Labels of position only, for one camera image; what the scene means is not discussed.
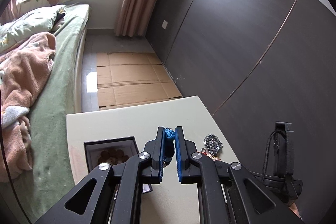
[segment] green blanket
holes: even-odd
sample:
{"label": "green blanket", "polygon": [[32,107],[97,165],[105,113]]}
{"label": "green blanket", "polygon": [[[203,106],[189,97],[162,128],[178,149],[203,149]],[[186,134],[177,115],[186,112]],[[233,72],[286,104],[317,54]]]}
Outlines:
{"label": "green blanket", "polygon": [[[66,7],[65,23],[55,32],[53,69],[28,114],[34,165],[31,172],[24,172],[14,180],[14,186],[32,223],[75,185],[68,154],[66,115],[74,113],[74,68],[88,14],[88,4]],[[0,193],[18,221],[28,223],[9,183],[0,183]]]}

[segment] box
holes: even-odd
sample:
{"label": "box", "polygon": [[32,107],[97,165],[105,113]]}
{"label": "box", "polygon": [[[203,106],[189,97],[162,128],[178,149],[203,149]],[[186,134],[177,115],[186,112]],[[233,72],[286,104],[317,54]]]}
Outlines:
{"label": "box", "polygon": [[[94,142],[85,142],[85,158],[87,169],[91,172],[97,165],[98,159],[101,157],[102,151],[107,151],[109,148],[114,148],[115,150],[122,150],[125,156],[132,157],[139,153],[137,143],[135,142],[135,137],[127,138],[117,138],[110,140],[94,141]],[[152,192],[152,186],[150,184],[143,185],[142,193]]]}
{"label": "box", "polygon": [[97,83],[100,110],[182,97],[154,53],[97,54]]}

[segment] flattened cardboard box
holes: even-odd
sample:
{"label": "flattened cardboard box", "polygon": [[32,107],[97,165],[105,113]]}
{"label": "flattened cardboard box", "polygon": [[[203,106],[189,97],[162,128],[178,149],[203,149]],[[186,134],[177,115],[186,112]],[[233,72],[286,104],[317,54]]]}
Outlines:
{"label": "flattened cardboard box", "polygon": [[97,81],[100,109],[182,97],[153,53],[97,54]]}

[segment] triangular cutout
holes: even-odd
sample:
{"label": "triangular cutout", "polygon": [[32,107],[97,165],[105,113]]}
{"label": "triangular cutout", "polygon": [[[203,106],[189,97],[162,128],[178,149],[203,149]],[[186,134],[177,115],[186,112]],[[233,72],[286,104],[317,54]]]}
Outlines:
{"label": "triangular cutout", "polygon": [[97,180],[90,179],[72,198],[65,203],[65,208],[79,215],[84,214]]}
{"label": "triangular cutout", "polygon": [[274,209],[275,204],[261,192],[254,183],[246,179],[244,180],[244,184],[257,214],[260,215],[268,210]]}

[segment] white table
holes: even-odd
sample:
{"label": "white table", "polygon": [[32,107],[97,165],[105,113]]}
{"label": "white table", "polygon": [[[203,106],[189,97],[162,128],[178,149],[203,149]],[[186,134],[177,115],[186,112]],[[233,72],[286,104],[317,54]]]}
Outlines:
{"label": "white table", "polygon": [[[103,111],[67,115],[68,149],[73,179],[77,184],[88,171],[84,142],[135,136],[137,146],[156,138],[159,126],[183,127],[186,140],[200,151],[204,137],[215,134],[224,144],[219,157],[231,163],[238,161],[227,140],[198,96],[166,102]],[[197,185],[181,185],[177,177],[176,159],[164,168],[160,185],[142,196],[141,223],[198,224]]]}

